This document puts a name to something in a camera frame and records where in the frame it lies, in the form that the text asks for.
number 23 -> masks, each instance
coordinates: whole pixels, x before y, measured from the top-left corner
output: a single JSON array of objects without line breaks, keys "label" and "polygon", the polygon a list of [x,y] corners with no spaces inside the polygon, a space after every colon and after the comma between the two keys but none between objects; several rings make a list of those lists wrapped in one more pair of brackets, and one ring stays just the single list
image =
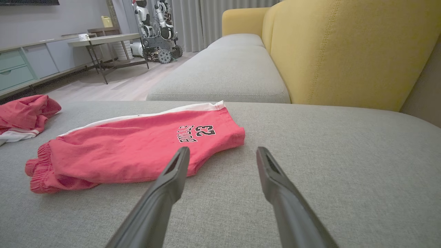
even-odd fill
[{"label": "number 23", "polygon": [[213,130],[213,126],[199,126],[199,127],[196,127],[194,130],[197,131],[196,136],[202,136],[203,134],[205,134],[205,135],[216,134],[216,132]]}]

yellow container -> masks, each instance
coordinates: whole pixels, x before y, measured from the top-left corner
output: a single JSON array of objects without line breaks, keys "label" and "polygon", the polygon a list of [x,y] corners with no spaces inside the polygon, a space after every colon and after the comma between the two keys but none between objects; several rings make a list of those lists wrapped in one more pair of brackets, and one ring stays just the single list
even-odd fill
[{"label": "yellow container", "polygon": [[113,27],[112,19],[108,16],[101,16],[101,20],[103,21],[104,27]]}]

green drawer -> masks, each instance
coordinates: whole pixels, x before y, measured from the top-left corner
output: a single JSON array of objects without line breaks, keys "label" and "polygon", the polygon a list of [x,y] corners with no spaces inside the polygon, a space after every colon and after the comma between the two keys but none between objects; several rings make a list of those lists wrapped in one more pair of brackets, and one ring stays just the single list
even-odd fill
[{"label": "green drawer", "polygon": [[0,53],[0,71],[26,64],[18,51]]},{"label": "green drawer", "polygon": [[23,66],[14,70],[4,71],[0,73],[0,90],[7,89],[17,84],[21,84],[34,77],[27,66]]}]

wooden floor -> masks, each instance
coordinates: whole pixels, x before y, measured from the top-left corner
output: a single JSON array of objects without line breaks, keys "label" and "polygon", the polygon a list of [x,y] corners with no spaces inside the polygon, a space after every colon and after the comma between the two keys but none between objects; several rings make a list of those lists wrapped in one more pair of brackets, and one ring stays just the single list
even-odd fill
[{"label": "wooden floor", "polygon": [[[150,69],[145,64],[116,69],[106,76],[108,84],[104,83],[101,74],[90,69],[41,84],[35,89],[38,94],[47,94],[58,102],[144,101],[153,85],[196,54],[184,53],[177,61],[169,64],[149,62]],[[29,92],[16,94],[13,98],[26,95]]]}]

yellow sofa armrest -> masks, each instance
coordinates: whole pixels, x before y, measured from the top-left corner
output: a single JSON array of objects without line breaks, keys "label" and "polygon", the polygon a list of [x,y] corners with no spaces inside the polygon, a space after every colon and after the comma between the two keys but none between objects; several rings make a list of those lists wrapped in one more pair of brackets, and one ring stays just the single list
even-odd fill
[{"label": "yellow sofa armrest", "polygon": [[222,14],[222,36],[257,34],[262,37],[263,18],[269,8],[230,9]]}]

